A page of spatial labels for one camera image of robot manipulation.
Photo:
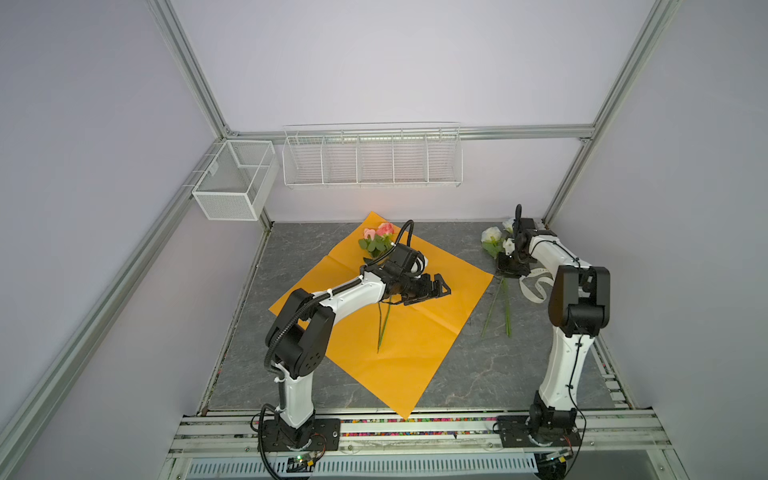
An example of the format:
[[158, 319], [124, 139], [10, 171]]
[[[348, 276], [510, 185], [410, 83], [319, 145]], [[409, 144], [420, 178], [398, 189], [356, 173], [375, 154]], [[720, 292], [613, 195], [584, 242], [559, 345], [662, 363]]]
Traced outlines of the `cream fake rose stem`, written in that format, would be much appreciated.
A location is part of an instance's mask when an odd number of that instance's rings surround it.
[[511, 276], [512, 254], [515, 250], [513, 220], [509, 219], [504, 221], [501, 228], [492, 226], [484, 230], [481, 234], [481, 246], [494, 260], [495, 277], [499, 280], [497, 291], [494, 294], [491, 307], [486, 316], [483, 331], [485, 332], [489, 326], [490, 316], [494, 312], [495, 305], [500, 299], [500, 303], [504, 309], [505, 334], [510, 337], [512, 335], [511, 302], [509, 299], [507, 278]]

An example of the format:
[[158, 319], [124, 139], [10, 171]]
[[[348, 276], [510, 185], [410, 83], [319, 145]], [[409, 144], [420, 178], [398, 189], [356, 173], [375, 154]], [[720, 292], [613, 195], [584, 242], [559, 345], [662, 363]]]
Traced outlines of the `orange wrapping paper sheet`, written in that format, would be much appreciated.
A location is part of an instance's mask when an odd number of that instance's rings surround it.
[[492, 275], [415, 237], [426, 272], [452, 290], [413, 306], [370, 305], [340, 321], [326, 357], [403, 418], [416, 407]]

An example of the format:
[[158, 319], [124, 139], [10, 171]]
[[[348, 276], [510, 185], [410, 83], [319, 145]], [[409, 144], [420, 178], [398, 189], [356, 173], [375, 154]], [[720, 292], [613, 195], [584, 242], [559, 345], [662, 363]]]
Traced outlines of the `white fake rose stem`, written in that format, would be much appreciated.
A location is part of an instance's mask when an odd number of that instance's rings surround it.
[[490, 326], [491, 317], [495, 311], [497, 304], [503, 306], [504, 312], [504, 328], [505, 334], [508, 338], [512, 335], [511, 325], [511, 302], [509, 299], [509, 288], [507, 285], [506, 275], [502, 272], [501, 261], [506, 255], [506, 246], [509, 246], [510, 242], [502, 233], [502, 230], [498, 227], [489, 227], [481, 234], [481, 246], [488, 253], [494, 261], [495, 272], [494, 278], [498, 280], [498, 286], [494, 293], [491, 305], [486, 314], [486, 318], [483, 324], [482, 336], [485, 335], [488, 327]]

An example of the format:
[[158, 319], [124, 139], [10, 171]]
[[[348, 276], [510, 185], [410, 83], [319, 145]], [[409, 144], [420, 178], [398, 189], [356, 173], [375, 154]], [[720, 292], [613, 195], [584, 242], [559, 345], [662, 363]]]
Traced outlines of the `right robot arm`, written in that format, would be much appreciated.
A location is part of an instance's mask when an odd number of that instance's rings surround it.
[[525, 426], [533, 444], [549, 446], [557, 434], [576, 430], [577, 388], [584, 362], [610, 319], [610, 272], [582, 260], [554, 232], [538, 228], [517, 205], [511, 234], [497, 256], [497, 271], [523, 279], [533, 275], [535, 264], [553, 281], [547, 306], [553, 337], [547, 370]]

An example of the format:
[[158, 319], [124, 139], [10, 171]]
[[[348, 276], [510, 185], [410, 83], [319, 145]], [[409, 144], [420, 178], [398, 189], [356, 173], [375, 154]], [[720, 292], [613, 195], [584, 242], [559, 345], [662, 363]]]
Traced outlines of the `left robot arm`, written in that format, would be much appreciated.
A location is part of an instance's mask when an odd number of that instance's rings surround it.
[[279, 404], [266, 404], [257, 434], [274, 426], [277, 438], [290, 450], [309, 447], [319, 434], [314, 426], [313, 374], [325, 358], [333, 328], [341, 320], [370, 305], [410, 306], [451, 294], [440, 274], [428, 274], [428, 260], [412, 246], [415, 223], [405, 222], [383, 253], [366, 259], [359, 274], [339, 286], [310, 293], [292, 291], [265, 338], [265, 369], [274, 375]]

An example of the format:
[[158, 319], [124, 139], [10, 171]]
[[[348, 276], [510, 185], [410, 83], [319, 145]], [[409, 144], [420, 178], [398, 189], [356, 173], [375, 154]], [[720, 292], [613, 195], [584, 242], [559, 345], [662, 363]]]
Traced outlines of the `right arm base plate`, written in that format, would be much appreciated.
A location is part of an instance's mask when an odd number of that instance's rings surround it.
[[500, 415], [493, 431], [505, 448], [565, 448], [580, 447], [582, 435], [576, 427], [576, 411], [555, 411], [541, 419], [529, 414]]

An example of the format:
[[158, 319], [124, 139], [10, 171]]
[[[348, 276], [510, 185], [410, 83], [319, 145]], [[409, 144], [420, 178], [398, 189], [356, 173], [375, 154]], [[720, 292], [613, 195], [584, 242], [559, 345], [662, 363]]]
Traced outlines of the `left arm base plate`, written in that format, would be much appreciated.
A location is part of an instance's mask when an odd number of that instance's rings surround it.
[[259, 435], [263, 440], [263, 451], [337, 451], [341, 439], [341, 422], [338, 418], [312, 417], [304, 425], [293, 428], [280, 417], [266, 419], [264, 432]]

